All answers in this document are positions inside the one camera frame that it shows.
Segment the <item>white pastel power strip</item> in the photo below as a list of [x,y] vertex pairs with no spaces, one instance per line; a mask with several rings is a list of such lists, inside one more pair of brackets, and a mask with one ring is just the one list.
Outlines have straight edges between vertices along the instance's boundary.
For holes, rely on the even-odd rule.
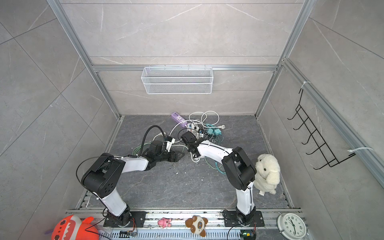
[[[194,123],[191,123],[189,128],[190,128],[190,132],[195,135],[197,140],[200,139],[203,136],[202,135],[202,130],[200,129],[200,127],[198,125],[195,125]],[[192,154],[192,161],[194,163],[197,163],[197,162],[200,161],[200,157],[198,157],[197,154]]]

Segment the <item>teal charger plug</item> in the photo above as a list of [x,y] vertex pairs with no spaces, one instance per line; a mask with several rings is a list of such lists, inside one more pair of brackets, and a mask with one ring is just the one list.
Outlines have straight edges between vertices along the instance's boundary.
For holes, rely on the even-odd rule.
[[206,129],[206,134],[209,136],[219,136],[222,134],[222,131],[219,128],[208,128]]

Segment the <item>purple power strip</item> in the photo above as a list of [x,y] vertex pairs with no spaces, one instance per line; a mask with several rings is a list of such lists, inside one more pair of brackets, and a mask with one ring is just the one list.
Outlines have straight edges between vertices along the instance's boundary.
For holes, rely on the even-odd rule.
[[171,118],[177,123],[177,126],[181,128],[186,128],[188,125],[188,121],[185,120],[181,115],[177,112],[171,114]]

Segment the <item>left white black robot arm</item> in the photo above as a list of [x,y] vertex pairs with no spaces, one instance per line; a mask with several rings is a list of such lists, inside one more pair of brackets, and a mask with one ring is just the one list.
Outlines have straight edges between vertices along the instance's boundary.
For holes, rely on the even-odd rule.
[[[162,141],[153,141],[145,149],[145,140],[151,129],[160,130]],[[108,210],[106,220],[108,227],[126,227],[133,222],[130,207],[123,201],[117,190],[118,181],[123,173],[149,171],[159,162],[176,163],[185,153],[171,149],[173,139],[166,136],[160,126],[149,127],[143,137],[141,149],[136,155],[118,157],[103,153],[84,173],[78,182],[87,191],[95,195]]]

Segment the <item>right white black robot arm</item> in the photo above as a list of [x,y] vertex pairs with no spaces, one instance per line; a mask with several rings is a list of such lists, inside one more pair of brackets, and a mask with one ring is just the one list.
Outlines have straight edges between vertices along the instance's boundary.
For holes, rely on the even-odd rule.
[[208,157],[223,165],[230,184],[236,189],[236,221],[243,226],[250,224],[256,212],[253,184],[257,171],[246,152],[240,147],[225,148],[197,139],[191,132],[184,133],[181,140],[193,156]]

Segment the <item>small pink plush toy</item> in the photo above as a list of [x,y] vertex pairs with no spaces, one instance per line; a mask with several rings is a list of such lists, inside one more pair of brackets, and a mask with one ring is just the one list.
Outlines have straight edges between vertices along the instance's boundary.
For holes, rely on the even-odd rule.
[[160,220],[158,220],[157,222],[158,226],[161,227],[161,228],[170,228],[172,226],[172,219],[168,219],[168,218],[161,218]]

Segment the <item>white plush dog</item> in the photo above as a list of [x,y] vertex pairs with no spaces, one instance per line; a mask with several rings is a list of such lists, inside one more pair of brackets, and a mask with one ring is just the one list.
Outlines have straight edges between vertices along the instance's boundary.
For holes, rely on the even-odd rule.
[[275,195],[281,180],[281,168],[278,160],[270,154],[259,155],[256,171],[254,187],[263,193]]

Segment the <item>brown white plush toy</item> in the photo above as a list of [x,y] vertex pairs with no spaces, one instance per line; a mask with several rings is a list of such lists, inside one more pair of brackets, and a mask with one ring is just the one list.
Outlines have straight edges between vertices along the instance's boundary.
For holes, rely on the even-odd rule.
[[186,227],[189,228],[193,234],[199,235],[200,237],[206,237],[205,227],[207,224],[208,219],[201,216],[193,216],[185,221]]

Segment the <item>red monster plush toy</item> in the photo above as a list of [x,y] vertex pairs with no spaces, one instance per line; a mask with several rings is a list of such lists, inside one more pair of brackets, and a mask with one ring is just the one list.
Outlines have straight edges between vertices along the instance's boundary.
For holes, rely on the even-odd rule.
[[98,240],[98,230],[92,225],[93,217],[81,220],[76,215],[62,219],[54,228],[52,240]]

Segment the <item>white analog clock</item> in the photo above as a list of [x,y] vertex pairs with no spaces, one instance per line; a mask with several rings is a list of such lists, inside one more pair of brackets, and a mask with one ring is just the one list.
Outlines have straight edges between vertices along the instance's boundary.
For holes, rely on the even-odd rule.
[[277,226],[287,240],[307,240],[307,227],[302,218],[293,213],[279,213]]

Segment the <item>black wall hook rack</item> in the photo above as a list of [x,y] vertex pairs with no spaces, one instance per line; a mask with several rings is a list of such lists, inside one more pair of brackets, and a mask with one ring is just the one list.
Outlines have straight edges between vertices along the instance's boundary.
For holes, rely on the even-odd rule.
[[307,156],[312,156],[315,153],[319,152],[321,154],[322,159],[325,161],[325,164],[319,167],[313,167],[314,170],[321,170],[324,167],[330,167],[333,168],[337,165],[340,165],[341,163],[351,159],[352,157],[355,157],[355,153],[349,153],[349,155],[342,160],[339,160],[330,146],[328,145],[327,141],[323,137],[321,131],[316,127],[310,116],[307,114],[307,112],[304,110],[301,101],[303,98],[303,93],[304,90],[300,89],[299,90],[299,101],[298,104],[295,108],[295,113],[292,117],[287,118],[288,121],[293,121],[295,119],[300,120],[301,124],[293,128],[294,131],[298,131],[301,129],[306,129],[307,132],[309,133],[309,136],[307,138],[306,142],[301,142],[302,145],[307,145],[310,141],[312,141],[316,148],[313,149],[311,152],[306,153]]

